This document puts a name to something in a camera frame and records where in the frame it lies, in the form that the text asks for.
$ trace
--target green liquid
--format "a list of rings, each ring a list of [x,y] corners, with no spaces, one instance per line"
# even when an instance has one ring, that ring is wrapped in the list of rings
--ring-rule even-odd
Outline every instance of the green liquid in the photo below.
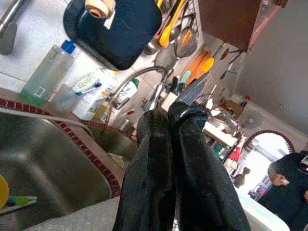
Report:
[[[22,89],[22,91],[20,92],[19,97],[25,103],[31,104],[31,105],[36,106],[36,107],[41,107],[46,101],[44,99],[40,99],[40,98],[28,93],[24,89]]]

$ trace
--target person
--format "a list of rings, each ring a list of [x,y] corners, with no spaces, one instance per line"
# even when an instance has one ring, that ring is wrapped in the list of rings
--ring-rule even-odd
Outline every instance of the person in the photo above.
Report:
[[[236,188],[240,188],[242,185],[245,184],[245,176],[250,173],[250,169],[247,167],[244,167],[243,172],[241,174],[238,174],[234,177],[233,184]]]
[[[308,224],[308,171],[300,166],[307,157],[308,152],[293,153],[270,164],[273,186],[258,200],[291,231],[303,231]]]

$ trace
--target hand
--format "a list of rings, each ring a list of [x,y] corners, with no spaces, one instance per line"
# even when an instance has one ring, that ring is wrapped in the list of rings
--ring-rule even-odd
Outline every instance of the hand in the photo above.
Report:
[[[276,174],[270,180],[273,182],[273,184],[275,186],[282,186],[282,185],[287,186],[288,185],[285,181],[283,181],[283,180],[287,180],[287,179],[283,175],[281,175],[281,174]]]
[[[308,205],[308,191],[305,192],[304,198],[305,198],[305,201],[306,201],[306,203]]]

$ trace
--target black shirt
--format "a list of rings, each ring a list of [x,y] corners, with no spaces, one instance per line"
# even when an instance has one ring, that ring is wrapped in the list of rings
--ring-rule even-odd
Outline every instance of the black shirt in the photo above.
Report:
[[[308,190],[308,172],[299,164],[307,152],[284,156],[272,163],[276,173],[290,182],[287,186],[272,186],[259,203],[281,218],[291,231],[303,231],[308,224],[308,205],[304,199]]]

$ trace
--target plastic bottle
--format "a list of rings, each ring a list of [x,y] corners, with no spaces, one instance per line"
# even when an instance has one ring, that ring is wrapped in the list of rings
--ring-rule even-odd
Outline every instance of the plastic bottle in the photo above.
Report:
[[[109,93],[117,86],[116,71],[97,69],[94,73],[84,76],[74,87],[73,91],[80,92],[92,88],[97,83],[102,85],[88,93],[77,104],[73,114],[79,119],[92,120]]]
[[[133,79],[132,81],[130,81],[124,88],[123,90],[120,92],[119,96],[118,96],[118,103],[122,104],[124,100],[126,100],[127,98],[131,98],[138,90],[138,85],[139,85],[139,80],[138,79]],[[104,111],[103,115],[100,117],[100,120],[105,123],[106,119],[107,119],[107,115],[108,115],[108,111],[109,111],[110,106],[108,106],[106,108],[106,110]],[[117,116],[119,115],[121,110],[118,110],[116,108],[112,108],[111,110],[111,115],[109,118],[109,122],[108,125],[112,125],[113,122],[116,120]]]
[[[34,106],[42,106],[73,64],[70,54],[74,49],[74,41],[66,40],[61,47],[53,45],[20,92],[20,98]]]

